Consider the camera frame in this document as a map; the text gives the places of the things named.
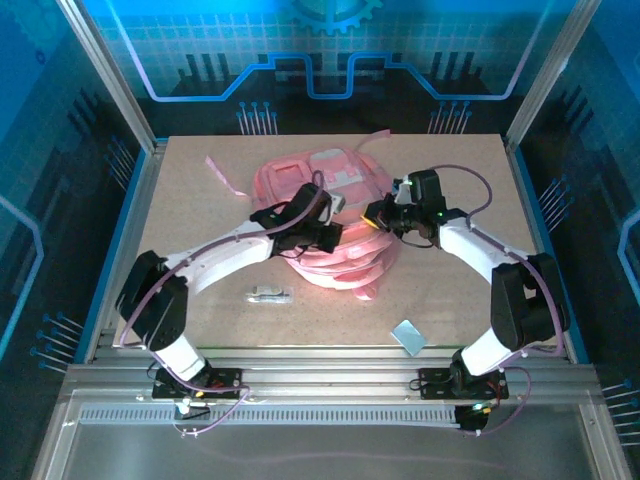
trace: table surface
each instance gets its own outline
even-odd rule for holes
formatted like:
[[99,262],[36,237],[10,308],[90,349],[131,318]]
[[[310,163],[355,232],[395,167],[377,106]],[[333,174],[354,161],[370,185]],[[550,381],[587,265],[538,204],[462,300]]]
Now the table surface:
[[[268,160],[299,151],[355,147],[362,135],[207,136],[169,140],[146,221],[140,252],[180,252],[231,231],[248,219],[251,202],[234,196],[205,164],[210,156],[238,190],[251,191]],[[474,222],[526,251],[533,243],[498,135],[393,135],[366,144],[393,177],[430,165],[456,163],[484,175],[494,192]],[[449,208],[471,211],[486,200],[471,175],[441,171]],[[249,304],[254,285],[293,287],[289,305]],[[409,319],[429,345],[465,345],[489,327],[490,287],[461,260],[443,251],[402,247],[380,282],[377,299],[307,283],[283,259],[233,273],[190,299],[186,334],[199,347],[267,345],[396,345],[391,330]]]

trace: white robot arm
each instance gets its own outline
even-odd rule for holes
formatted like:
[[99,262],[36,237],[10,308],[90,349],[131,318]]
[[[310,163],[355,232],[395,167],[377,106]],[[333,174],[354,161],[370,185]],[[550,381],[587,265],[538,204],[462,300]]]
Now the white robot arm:
[[[560,276],[548,254],[530,255],[505,246],[487,232],[471,225],[467,214],[447,209],[434,170],[424,170],[394,180],[392,193],[368,206],[363,218],[372,226],[402,236],[417,230],[438,249],[450,253],[480,274],[491,285],[491,328],[476,342],[454,355],[451,373],[457,390],[470,395],[474,384],[483,387],[483,376],[495,372],[529,345],[548,340],[560,328],[569,328]],[[545,283],[531,276],[524,260]],[[543,290],[551,293],[551,304]]]
[[166,258],[153,251],[141,254],[116,302],[127,320],[121,341],[130,328],[181,381],[211,388],[217,381],[214,370],[184,335],[189,296],[284,251],[315,248],[332,253],[340,242],[342,226],[331,219],[344,206],[344,198],[318,190],[307,183],[290,202],[255,212],[235,230],[204,246]]

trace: aluminum frame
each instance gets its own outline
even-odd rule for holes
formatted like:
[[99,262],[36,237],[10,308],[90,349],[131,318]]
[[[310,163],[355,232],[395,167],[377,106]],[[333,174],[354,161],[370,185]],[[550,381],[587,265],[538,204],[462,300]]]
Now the aluminum frame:
[[578,0],[571,10],[507,131],[507,142],[512,149],[522,142],[601,2]]
[[56,1],[140,146],[146,153],[153,153],[156,137],[93,18],[81,1]]
[[[417,392],[408,388],[417,368],[448,366],[454,351],[430,348],[416,357],[408,357],[397,347],[225,348],[204,349],[203,353],[216,366],[246,369],[244,379],[253,388],[249,409],[251,405],[274,410],[286,406],[318,409],[332,406],[346,412],[367,407],[402,412],[459,404],[423,401]],[[32,478],[63,478],[78,426],[87,422],[83,419],[85,407],[114,410],[127,406],[157,407],[165,411],[165,415],[155,423],[171,423],[171,419],[166,418],[166,410],[172,402],[150,398],[151,383],[146,376],[149,362],[145,352],[137,351],[132,355],[98,355],[92,365],[70,366]],[[592,366],[546,357],[530,357],[520,365],[529,370],[533,379],[531,405],[554,405],[562,409],[578,404],[589,412],[587,437],[597,436],[599,432],[611,433],[613,427],[606,428],[609,417]],[[522,398],[527,383],[516,371],[507,371],[507,381],[511,397],[504,405],[513,406]],[[218,406],[232,402],[219,402]],[[132,419],[129,423],[136,422],[137,419]],[[90,423],[102,424],[95,419]],[[114,422],[105,419],[103,423]],[[596,450],[593,456],[601,478],[631,478],[620,474],[624,464],[614,470],[616,464],[606,449]]]

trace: purple cable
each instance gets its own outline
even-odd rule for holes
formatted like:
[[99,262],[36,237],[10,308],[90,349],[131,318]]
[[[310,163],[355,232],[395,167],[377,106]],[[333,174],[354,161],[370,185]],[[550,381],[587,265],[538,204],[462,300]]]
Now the purple cable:
[[[158,362],[160,365],[162,365],[162,359],[160,358],[160,355],[158,355],[155,352],[151,352],[151,355],[153,356],[153,358],[156,360],[156,362]],[[213,430],[214,428],[216,428],[218,425],[220,425],[222,422],[224,422],[227,418],[229,418],[233,412],[235,412],[240,405],[242,405],[242,403],[247,399],[247,397],[249,396],[249,394],[251,394],[251,387],[249,385],[239,385],[237,387],[223,387],[223,388],[203,388],[203,387],[199,387],[197,385],[194,385],[193,383],[187,382],[185,380],[182,380],[178,375],[176,375],[176,373],[171,370],[168,366],[164,366],[165,370],[167,372],[169,372],[169,374],[173,377],[173,379],[178,382],[180,385],[190,389],[190,390],[197,390],[199,392],[205,392],[205,393],[228,393],[228,392],[237,392],[239,390],[246,390],[238,399],[238,401],[236,403],[233,404],[233,406],[227,410],[224,415],[222,415],[219,419],[217,419],[215,422],[213,422],[211,425],[207,425],[206,427],[203,427],[199,430],[195,430],[192,432],[187,432],[187,431],[183,431],[180,430],[180,428],[178,428],[177,425],[173,425],[176,430],[178,430],[181,434],[183,435],[191,435],[194,437],[197,437],[198,434],[200,433],[205,433],[208,432],[210,430]]]
[[127,321],[126,325],[124,326],[124,329],[122,330],[122,333],[120,334],[120,346],[124,348],[140,346],[140,342],[134,342],[130,344],[125,343],[127,335],[131,331],[133,324],[136,323],[136,320],[138,320],[138,317],[142,313],[142,310],[144,310],[144,308],[147,306],[151,298],[156,294],[158,290],[160,290],[160,288],[162,288],[162,286],[167,282],[167,280],[169,280],[169,278],[171,278],[175,273],[180,271],[182,268],[188,266],[196,258],[226,243],[237,242],[239,240],[243,240],[246,238],[264,237],[265,235],[271,235],[273,233],[282,232],[283,230],[286,230],[287,228],[292,227],[296,223],[300,222],[304,217],[306,217],[311,211],[311,209],[315,207],[316,203],[318,203],[318,200],[320,199],[320,195],[322,195],[322,190],[324,188],[324,175],[320,170],[316,170],[313,172],[313,175],[311,176],[311,181],[316,184],[316,186],[318,187],[318,191],[315,193],[315,195],[311,199],[311,202],[309,203],[309,205],[307,205],[307,207],[294,219],[286,222],[283,225],[280,225],[279,227],[270,228],[267,230],[263,230],[261,232],[241,233],[240,235],[232,235],[229,237],[214,240],[213,242],[205,245],[204,247],[194,252],[193,255],[182,260],[175,267],[173,267],[172,269],[167,271],[162,277],[160,277],[160,279],[156,283],[154,283],[153,286],[147,291],[144,297],[142,297],[142,300],[140,300],[140,303],[138,303],[138,306],[135,308],[135,310],[131,314],[131,317],[129,317],[129,320]]
[[513,411],[511,415],[509,415],[509,417],[504,422],[496,425],[493,428],[490,428],[489,430],[482,430],[480,433],[476,434],[478,437],[495,433],[513,422],[516,417],[520,415],[520,413],[524,409],[524,406],[527,404],[527,400],[529,400],[529,397],[531,396],[531,375],[529,374],[529,372],[522,367],[506,367],[505,370],[520,370],[522,373],[524,373],[527,377],[527,391],[525,392],[524,398],[522,399],[522,402],[520,402],[520,405],[518,405],[518,407]]
[[[307,205],[307,207],[298,216],[296,216],[292,220],[284,223],[283,225],[280,225],[279,227],[270,228],[270,229],[267,229],[267,230],[263,230],[261,232],[242,233],[240,235],[234,235],[234,236],[221,238],[219,240],[214,240],[213,242],[211,242],[211,243],[205,245],[204,247],[200,248],[199,250],[194,252],[193,255],[191,255],[190,257],[185,258],[180,263],[178,263],[175,267],[173,267],[168,272],[166,272],[147,291],[147,293],[144,295],[144,297],[142,297],[142,300],[140,300],[140,303],[138,304],[138,306],[135,308],[135,310],[131,314],[131,317],[129,317],[129,320],[127,321],[126,325],[124,326],[124,329],[122,330],[122,333],[120,334],[120,345],[123,348],[138,347],[138,346],[141,345],[141,342],[134,342],[134,343],[129,343],[129,344],[125,343],[125,339],[126,339],[127,335],[129,334],[129,332],[131,331],[131,328],[133,327],[133,325],[135,324],[136,320],[140,316],[140,313],[147,306],[147,304],[149,303],[149,301],[151,300],[153,295],[160,288],[162,288],[162,286],[167,282],[167,280],[169,280],[169,278],[171,278],[172,275],[174,275],[176,272],[178,272],[179,270],[181,270],[182,268],[187,266],[190,262],[192,262],[196,258],[200,257],[201,255],[205,254],[206,252],[208,252],[208,251],[210,251],[210,250],[212,250],[212,249],[214,249],[216,247],[219,247],[220,245],[224,245],[224,244],[230,243],[232,241],[236,241],[237,242],[239,240],[246,239],[246,238],[262,237],[262,236],[265,236],[265,235],[271,235],[273,233],[278,233],[278,232],[281,232],[283,230],[286,230],[287,228],[290,228],[291,226],[295,225],[296,223],[298,223],[302,219],[304,219],[309,214],[311,209],[313,209],[313,207],[315,207],[316,203],[318,203],[318,200],[320,199],[320,196],[322,195],[322,191],[323,191],[323,188],[324,188],[324,175],[322,174],[321,171],[316,170],[316,171],[313,172],[313,174],[311,176],[311,181],[318,187],[318,190],[316,191],[315,195],[311,199],[311,202],[309,202],[309,205]],[[160,365],[163,365],[162,359],[160,358],[160,356],[158,354],[156,354],[155,352],[151,352],[151,355],[153,356],[153,358]],[[233,414],[233,412],[235,412],[240,407],[240,405],[246,400],[247,396],[251,393],[251,387],[249,387],[248,385],[239,385],[237,387],[226,387],[226,388],[201,388],[201,387],[199,387],[197,385],[194,385],[194,384],[189,383],[189,382],[187,382],[185,380],[182,380],[167,365],[164,365],[164,368],[167,370],[167,372],[169,372],[169,374],[178,383],[180,383],[184,387],[186,387],[188,389],[191,389],[191,390],[196,390],[196,391],[205,392],[205,393],[225,393],[225,392],[237,392],[237,391],[241,391],[241,390],[246,390],[245,393],[240,396],[240,399],[227,412],[225,412],[224,415],[222,415],[219,419],[217,419],[211,425],[208,425],[208,426],[206,426],[204,428],[201,428],[200,430],[196,430],[196,431],[193,431],[193,432],[183,432],[177,426],[175,426],[175,428],[178,431],[180,431],[180,433],[185,434],[185,435],[197,436],[199,433],[205,433],[205,432],[208,432],[208,431],[214,429],[215,427],[220,425],[222,422],[224,422],[227,418],[229,418],[229,416],[231,416]]]
[[[500,242],[494,240],[490,236],[486,235],[485,233],[481,232],[480,230],[477,230],[473,225],[471,225],[471,217],[473,215],[475,215],[476,213],[479,213],[479,212],[485,210],[489,205],[491,205],[491,202],[493,202],[493,190],[491,189],[491,185],[489,184],[489,181],[486,178],[484,178],[480,173],[478,173],[475,170],[473,170],[472,168],[465,167],[463,165],[443,164],[443,165],[436,165],[435,167],[431,167],[431,168],[433,170],[442,169],[442,168],[448,168],[448,169],[454,169],[454,170],[462,170],[462,171],[470,173],[474,177],[478,178],[484,184],[485,188],[487,189],[487,197],[488,197],[487,201],[483,205],[481,205],[480,207],[472,210],[467,215],[467,217],[466,217],[467,227],[469,228],[469,230],[471,232],[475,233],[478,237],[482,238],[487,243],[489,243],[489,244],[493,245],[494,247],[496,247],[498,250],[503,252],[505,255],[508,255],[509,257],[513,258],[514,260],[522,263],[522,265],[524,265],[524,267],[529,271],[531,276],[535,279],[536,283],[540,286],[540,290],[542,291],[542,295],[544,296],[545,301],[547,302],[547,307],[549,308],[549,312],[551,313],[551,321],[553,322],[554,333],[555,333],[555,336],[556,336],[558,341],[556,343],[556,348],[552,352],[548,352],[548,351],[539,349],[537,347],[530,347],[530,349],[531,350],[535,350],[535,351],[537,351],[537,352],[539,352],[539,353],[541,353],[542,355],[545,355],[545,356],[558,357],[558,356],[562,355],[562,352],[564,350],[564,341],[563,341],[563,337],[562,337],[562,326],[560,325],[560,316],[558,315],[558,309],[556,308],[556,304],[553,301],[553,296],[551,295],[551,291],[549,290],[549,287],[547,286],[547,283],[544,281],[544,279],[538,273],[538,271],[535,268],[533,268],[533,265],[531,265],[531,263],[529,263],[529,261],[527,261],[527,259],[522,258],[519,255],[517,255],[516,253],[511,252],[510,250],[507,249],[507,247],[505,245],[503,245]],[[500,365],[500,367],[504,368],[508,363],[514,361],[516,358],[518,358],[516,355],[508,358],[504,363],[502,363]]]
[[[538,273],[538,271],[533,267],[533,265],[531,265],[531,263],[527,259],[522,258],[522,257],[520,257],[520,255],[511,252],[505,245],[503,245],[500,242],[494,240],[489,235],[486,235],[484,232],[476,229],[471,224],[471,217],[473,215],[475,215],[476,213],[479,213],[479,212],[485,210],[489,205],[491,205],[491,202],[493,201],[493,190],[491,189],[491,185],[489,184],[489,181],[486,178],[484,178],[480,173],[478,173],[475,170],[473,170],[472,168],[465,167],[465,166],[462,166],[462,165],[444,164],[444,165],[436,165],[435,167],[431,167],[431,168],[433,170],[442,169],[442,168],[449,168],[449,169],[454,169],[454,170],[462,170],[464,172],[472,174],[474,177],[478,178],[484,184],[485,188],[487,189],[487,197],[488,197],[487,201],[483,205],[481,205],[480,207],[472,210],[471,213],[469,213],[467,215],[467,217],[466,217],[467,228],[469,228],[469,231],[473,232],[474,234],[476,234],[478,237],[480,237],[481,239],[483,239],[484,241],[486,241],[490,245],[493,245],[494,247],[496,247],[498,250],[503,252],[505,255],[508,255],[509,257],[513,258],[517,262],[522,263],[522,265],[524,265],[524,267],[529,271],[531,276],[535,279],[535,281],[537,282],[538,286],[540,287],[540,290],[542,291],[542,295],[544,296],[544,299],[545,299],[545,301],[547,303],[547,307],[549,308],[549,312],[551,313],[551,320],[553,322],[553,329],[554,329],[554,332],[555,332],[555,336],[557,338],[557,343],[556,343],[556,348],[552,352],[545,351],[543,349],[540,349],[539,347],[530,347],[530,349],[531,350],[535,350],[538,353],[540,353],[541,355],[545,355],[545,356],[557,357],[557,356],[562,355],[562,352],[564,350],[564,341],[563,341],[563,336],[562,336],[563,335],[562,334],[562,326],[560,325],[560,316],[558,314],[558,309],[556,308],[556,304],[553,301],[553,296],[551,295],[551,291],[549,290],[549,287],[548,287],[547,283],[544,281],[542,276]],[[518,407],[515,409],[515,411],[509,416],[509,418],[507,418],[500,425],[498,425],[498,426],[496,426],[496,427],[494,427],[494,428],[492,428],[490,430],[483,431],[481,433],[482,435],[487,435],[487,434],[490,434],[490,433],[494,433],[494,432],[500,430],[501,428],[507,426],[511,422],[513,422],[513,420],[515,420],[515,418],[518,415],[520,415],[520,413],[524,409],[527,401],[529,400],[529,396],[531,395],[531,375],[529,375],[529,372],[527,372],[524,368],[521,368],[521,367],[506,367],[506,365],[508,365],[509,363],[513,362],[517,358],[521,357],[523,355],[523,353],[525,353],[527,350],[528,349],[525,348],[525,349],[519,350],[518,352],[515,352],[514,355],[510,356],[509,358],[507,358],[504,362],[502,362],[499,365],[499,368],[508,368],[508,369],[512,369],[512,370],[520,370],[520,371],[524,372],[524,374],[526,375],[526,377],[527,377],[527,391],[525,393],[524,398],[522,399],[522,402],[520,403],[520,405],[518,405]]]

